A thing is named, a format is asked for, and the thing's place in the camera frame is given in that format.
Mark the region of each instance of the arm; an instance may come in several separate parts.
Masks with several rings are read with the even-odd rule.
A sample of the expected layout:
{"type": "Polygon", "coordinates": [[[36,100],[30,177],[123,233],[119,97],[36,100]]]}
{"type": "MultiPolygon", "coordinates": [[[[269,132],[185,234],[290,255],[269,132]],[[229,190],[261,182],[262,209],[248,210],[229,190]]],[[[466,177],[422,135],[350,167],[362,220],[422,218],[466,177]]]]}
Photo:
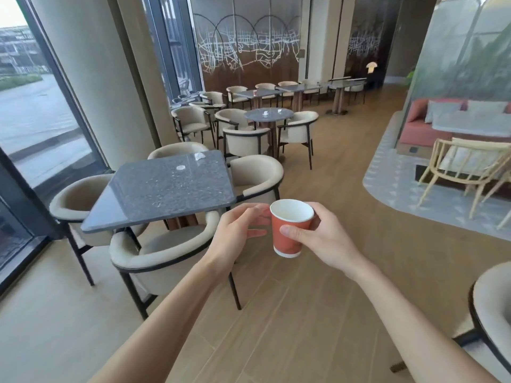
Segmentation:
{"type": "Polygon", "coordinates": [[[357,250],[336,216],[319,203],[313,231],[282,226],[326,264],[342,270],[364,290],[417,383],[496,383],[497,380],[446,337],[357,250]]]}
{"type": "Polygon", "coordinates": [[[222,215],[208,251],[92,378],[93,383],[163,383],[213,289],[225,280],[247,238],[265,230],[269,206],[247,203],[222,215]]]}

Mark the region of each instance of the dark gray tabletop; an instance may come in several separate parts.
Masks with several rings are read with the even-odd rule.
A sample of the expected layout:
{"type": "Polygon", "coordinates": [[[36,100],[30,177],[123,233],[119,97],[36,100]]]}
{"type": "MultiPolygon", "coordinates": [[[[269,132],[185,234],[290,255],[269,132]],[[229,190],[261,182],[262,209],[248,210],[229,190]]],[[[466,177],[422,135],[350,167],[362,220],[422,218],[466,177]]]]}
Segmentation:
{"type": "Polygon", "coordinates": [[[312,90],[319,88],[318,85],[290,85],[290,86],[277,86],[278,90],[288,91],[288,92],[296,92],[296,91],[304,91],[304,90],[312,90]]]}
{"type": "Polygon", "coordinates": [[[268,90],[268,89],[257,89],[257,90],[247,90],[247,91],[240,91],[236,93],[237,95],[246,96],[248,98],[255,98],[257,96],[269,96],[269,95],[280,95],[282,94],[282,91],[278,90],[268,90]]]}
{"type": "Polygon", "coordinates": [[[220,151],[124,164],[107,185],[84,232],[99,232],[232,205],[236,201],[220,151]]]}
{"type": "Polygon", "coordinates": [[[363,85],[366,82],[366,79],[354,81],[353,79],[341,79],[338,81],[333,81],[328,85],[330,89],[342,89],[344,87],[350,86],[358,86],[363,85]]]}
{"type": "Polygon", "coordinates": [[[254,122],[275,122],[291,118],[294,112],[290,109],[280,109],[277,107],[267,107],[247,111],[245,117],[254,122]]]}

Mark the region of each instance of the paper cup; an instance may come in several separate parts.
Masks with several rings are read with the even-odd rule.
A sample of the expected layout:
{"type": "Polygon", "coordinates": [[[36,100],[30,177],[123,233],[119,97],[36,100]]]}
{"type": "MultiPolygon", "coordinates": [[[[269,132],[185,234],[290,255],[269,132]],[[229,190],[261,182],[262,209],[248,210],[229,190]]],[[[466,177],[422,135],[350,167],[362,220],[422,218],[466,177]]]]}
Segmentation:
{"type": "Polygon", "coordinates": [[[292,225],[304,230],[310,228],[314,209],[307,203],[294,199],[282,199],[270,206],[271,226],[273,230],[273,249],[285,258],[294,258],[302,252],[302,244],[281,234],[282,225],[292,225]]]}

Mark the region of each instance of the cup rim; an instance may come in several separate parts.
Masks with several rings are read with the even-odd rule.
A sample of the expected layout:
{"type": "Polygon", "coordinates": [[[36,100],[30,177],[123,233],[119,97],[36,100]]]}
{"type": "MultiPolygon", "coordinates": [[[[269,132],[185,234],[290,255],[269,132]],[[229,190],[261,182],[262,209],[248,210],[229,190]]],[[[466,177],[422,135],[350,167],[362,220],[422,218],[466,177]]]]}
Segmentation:
{"type": "Polygon", "coordinates": [[[285,222],[289,222],[289,223],[303,223],[303,222],[307,222],[309,221],[310,219],[312,219],[315,215],[315,212],[314,212],[314,208],[312,208],[310,205],[308,205],[306,202],[303,202],[301,200],[297,200],[297,199],[279,199],[279,200],[275,200],[271,205],[270,205],[270,212],[271,214],[276,217],[277,219],[280,219],[280,220],[283,220],[285,222]],[[273,212],[273,209],[272,207],[274,206],[275,203],[278,203],[278,202],[297,202],[297,203],[300,203],[302,205],[305,205],[311,212],[311,216],[308,217],[308,218],[304,218],[304,219],[301,219],[301,220],[290,220],[290,219],[286,219],[286,218],[282,218],[278,215],[276,215],[274,212],[273,212]]]}

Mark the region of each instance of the grass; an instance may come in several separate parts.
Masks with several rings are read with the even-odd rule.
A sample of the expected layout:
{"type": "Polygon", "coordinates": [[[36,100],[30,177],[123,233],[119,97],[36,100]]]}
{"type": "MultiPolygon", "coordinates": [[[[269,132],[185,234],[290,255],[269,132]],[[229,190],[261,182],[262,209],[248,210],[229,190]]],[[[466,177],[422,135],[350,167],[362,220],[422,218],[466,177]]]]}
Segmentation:
{"type": "Polygon", "coordinates": [[[29,83],[39,82],[42,80],[41,75],[27,74],[16,76],[0,76],[0,91],[12,89],[14,87],[27,85],[29,83]]]}

